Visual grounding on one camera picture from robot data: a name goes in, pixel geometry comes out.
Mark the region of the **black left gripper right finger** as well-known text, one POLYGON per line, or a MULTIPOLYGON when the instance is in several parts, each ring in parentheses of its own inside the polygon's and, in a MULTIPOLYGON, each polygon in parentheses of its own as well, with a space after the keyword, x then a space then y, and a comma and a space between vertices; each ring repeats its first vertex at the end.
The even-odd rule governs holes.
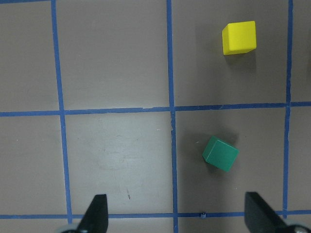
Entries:
POLYGON ((250 233, 294 233, 257 192, 246 192, 244 222, 250 233))

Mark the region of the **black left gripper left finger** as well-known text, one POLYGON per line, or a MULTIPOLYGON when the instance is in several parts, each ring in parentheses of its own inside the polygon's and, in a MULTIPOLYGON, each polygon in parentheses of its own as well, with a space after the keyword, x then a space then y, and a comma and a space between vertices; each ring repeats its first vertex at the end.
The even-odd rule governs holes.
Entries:
POLYGON ((108 206, 106 194, 95 195, 80 221, 77 233, 106 233, 108 229, 108 206))

